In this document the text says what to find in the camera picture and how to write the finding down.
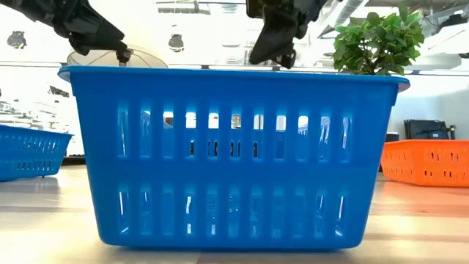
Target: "table surface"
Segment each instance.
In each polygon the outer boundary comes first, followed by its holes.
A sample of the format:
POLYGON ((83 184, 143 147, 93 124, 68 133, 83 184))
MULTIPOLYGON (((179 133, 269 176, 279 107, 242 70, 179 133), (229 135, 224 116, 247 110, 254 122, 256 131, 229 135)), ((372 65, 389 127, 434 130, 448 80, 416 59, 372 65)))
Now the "table surface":
POLYGON ((363 243, 317 254, 136 251, 97 236, 85 166, 0 183, 0 263, 469 263, 469 188, 426 188, 378 177, 363 243))

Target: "green plant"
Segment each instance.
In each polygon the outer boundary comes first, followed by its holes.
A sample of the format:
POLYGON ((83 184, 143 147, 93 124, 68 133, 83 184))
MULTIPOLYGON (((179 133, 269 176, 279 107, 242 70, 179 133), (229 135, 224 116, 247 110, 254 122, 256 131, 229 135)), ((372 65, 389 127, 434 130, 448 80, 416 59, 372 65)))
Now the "green plant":
POLYGON ((416 47, 425 41, 420 19, 417 12, 409 15, 404 4, 399 5, 399 15, 381 18, 371 12, 366 20, 351 18, 349 26, 336 29, 334 68, 355 74, 404 75, 404 67, 420 56, 416 47))

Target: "plastic container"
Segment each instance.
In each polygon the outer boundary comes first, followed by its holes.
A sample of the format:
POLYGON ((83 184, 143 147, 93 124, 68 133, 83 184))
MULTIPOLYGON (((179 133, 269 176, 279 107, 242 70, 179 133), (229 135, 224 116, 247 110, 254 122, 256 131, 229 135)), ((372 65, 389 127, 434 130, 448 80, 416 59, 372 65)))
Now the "plastic container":
POLYGON ((55 175, 72 135, 0 125, 0 181, 55 175))
POLYGON ((404 140, 386 143, 384 175, 419 186, 469 187, 469 140, 404 140))
POLYGON ((254 71, 75 66, 59 75, 78 101, 101 239, 202 251, 357 246, 391 107, 409 87, 254 71))

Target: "white wall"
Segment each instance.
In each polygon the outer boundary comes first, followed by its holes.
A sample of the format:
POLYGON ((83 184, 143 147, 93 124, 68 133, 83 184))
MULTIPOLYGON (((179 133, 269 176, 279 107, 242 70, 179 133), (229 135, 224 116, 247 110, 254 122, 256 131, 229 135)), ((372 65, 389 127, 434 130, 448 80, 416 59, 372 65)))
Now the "white wall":
POLYGON ((456 125, 457 139, 469 139, 469 74, 406 78, 411 87, 398 95, 389 131, 405 139, 404 120, 441 120, 456 125))

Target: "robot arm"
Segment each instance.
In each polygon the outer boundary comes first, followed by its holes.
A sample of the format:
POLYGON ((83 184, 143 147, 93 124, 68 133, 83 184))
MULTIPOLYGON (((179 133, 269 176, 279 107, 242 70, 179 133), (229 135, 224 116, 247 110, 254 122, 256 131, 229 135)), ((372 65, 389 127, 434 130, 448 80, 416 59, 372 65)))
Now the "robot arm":
MULTIPOLYGON (((316 21, 327 0, 246 0, 248 16, 263 18, 264 27, 254 45, 249 62, 259 64, 273 60, 291 68, 296 52, 293 39, 306 35, 308 23, 316 21)), ((130 52, 122 42, 124 34, 109 23, 88 0, 0 0, 33 21, 51 26, 72 48, 86 56, 90 50, 117 52, 126 63, 130 52)))

